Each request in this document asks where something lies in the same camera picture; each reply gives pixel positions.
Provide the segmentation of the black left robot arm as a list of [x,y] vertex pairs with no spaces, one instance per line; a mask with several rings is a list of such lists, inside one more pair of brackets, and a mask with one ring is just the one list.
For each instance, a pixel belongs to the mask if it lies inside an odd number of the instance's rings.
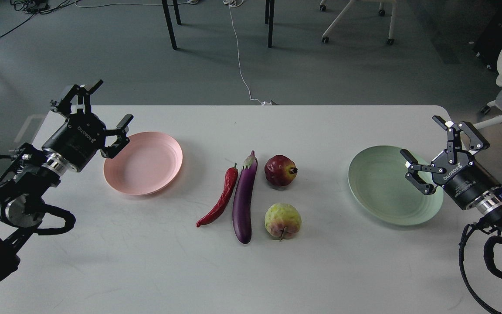
[[64,117],[64,124],[36,149],[30,143],[0,154],[0,282],[18,269],[18,251],[33,234],[65,234],[74,228],[76,218],[66,209],[47,204],[43,194],[60,184],[67,171],[80,172],[100,151],[114,158],[129,143],[125,115],[116,128],[108,129],[92,112],[91,95],[101,85],[74,84],[64,90],[51,110]]

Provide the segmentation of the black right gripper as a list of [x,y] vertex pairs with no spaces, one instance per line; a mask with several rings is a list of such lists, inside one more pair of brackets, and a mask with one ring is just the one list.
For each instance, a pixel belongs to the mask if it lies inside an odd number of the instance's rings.
[[[399,153],[406,159],[408,169],[405,178],[423,195],[432,195],[436,187],[419,175],[420,172],[432,173],[433,182],[441,186],[458,207],[469,209],[475,199],[502,185],[473,156],[488,149],[490,143],[472,123],[445,121],[441,116],[432,116],[432,119],[448,134],[445,150],[431,161],[434,166],[430,166],[418,163],[410,151],[401,149]],[[453,164],[449,163],[448,157],[452,153],[456,153],[456,163]]]

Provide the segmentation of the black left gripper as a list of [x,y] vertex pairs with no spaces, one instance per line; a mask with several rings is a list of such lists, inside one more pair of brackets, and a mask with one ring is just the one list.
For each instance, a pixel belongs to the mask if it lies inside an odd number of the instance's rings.
[[[51,101],[50,110],[68,118],[42,145],[42,149],[60,155],[76,172],[85,168],[97,150],[100,149],[102,157],[113,159],[130,142],[127,132],[133,115],[125,115],[115,129],[106,130],[105,124],[92,113],[91,95],[103,83],[104,80],[100,79],[89,88],[73,84],[64,88],[59,101]],[[80,112],[75,114],[72,112],[74,98],[76,105],[81,106]],[[116,137],[116,141],[106,147],[104,143],[107,137]]]

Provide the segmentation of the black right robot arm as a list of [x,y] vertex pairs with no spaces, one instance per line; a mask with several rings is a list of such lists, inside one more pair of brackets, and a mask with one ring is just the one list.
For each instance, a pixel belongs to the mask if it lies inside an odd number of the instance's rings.
[[479,162],[475,155],[488,149],[489,143],[472,123],[453,123],[440,116],[433,120],[446,131],[446,147],[428,164],[420,164],[413,154],[402,149],[408,169],[405,177],[423,195],[434,194],[436,187],[444,192],[462,210],[476,209],[482,218],[469,223],[462,231],[458,244],[458,260],[462,280],[472,298],[491,314],[497,310],[484,302],[473,290],[466,276],[464,260],[468,239],[479,230],[488,235],[483,248],[487,270],[502,280],[502,184]]

